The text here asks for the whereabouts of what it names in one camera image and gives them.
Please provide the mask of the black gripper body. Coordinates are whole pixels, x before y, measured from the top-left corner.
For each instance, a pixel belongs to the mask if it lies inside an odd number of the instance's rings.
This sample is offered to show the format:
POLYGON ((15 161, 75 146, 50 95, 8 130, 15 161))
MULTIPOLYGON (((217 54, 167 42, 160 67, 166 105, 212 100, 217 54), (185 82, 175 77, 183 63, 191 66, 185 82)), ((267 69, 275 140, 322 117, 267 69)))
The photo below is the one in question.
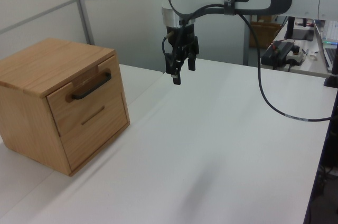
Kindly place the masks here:
POLYGON ((192 49, 195 54, 199 54, 198 38, 194 33, 194 24, 185 27, 166 27, 167 34, 173 32, 168 38, 169 44, 172 46, 174 53, 181 49, 192 49))

